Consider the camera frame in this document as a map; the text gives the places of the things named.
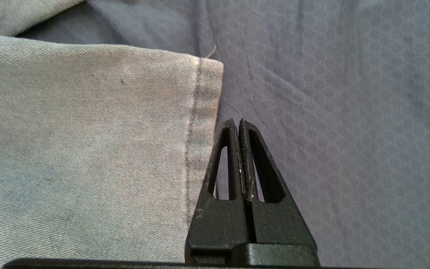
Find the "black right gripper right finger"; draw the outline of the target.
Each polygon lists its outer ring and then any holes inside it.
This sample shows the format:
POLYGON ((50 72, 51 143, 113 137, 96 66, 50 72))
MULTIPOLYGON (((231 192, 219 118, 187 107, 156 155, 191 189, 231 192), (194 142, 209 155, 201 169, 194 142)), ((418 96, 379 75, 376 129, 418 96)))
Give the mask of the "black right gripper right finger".
POLYGON ((316 247, 260 130, 244 119, 239 144, 250 238, 259 244, 316 247))

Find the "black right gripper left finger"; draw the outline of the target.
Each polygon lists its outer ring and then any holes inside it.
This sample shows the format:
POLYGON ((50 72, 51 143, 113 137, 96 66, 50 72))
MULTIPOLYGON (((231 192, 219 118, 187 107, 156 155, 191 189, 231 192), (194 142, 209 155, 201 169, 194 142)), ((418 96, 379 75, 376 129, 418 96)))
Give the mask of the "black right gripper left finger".
POLYGON ((216 135, 186 237, 186 262, 234 262, 233 250, 249 241, 241 191, 239 152, 237 126, 233 119, 229 119, 220 125, 216 135), (229 198, 220 200, 214 196, 214 191, 224 148, 228 154, 229 198))

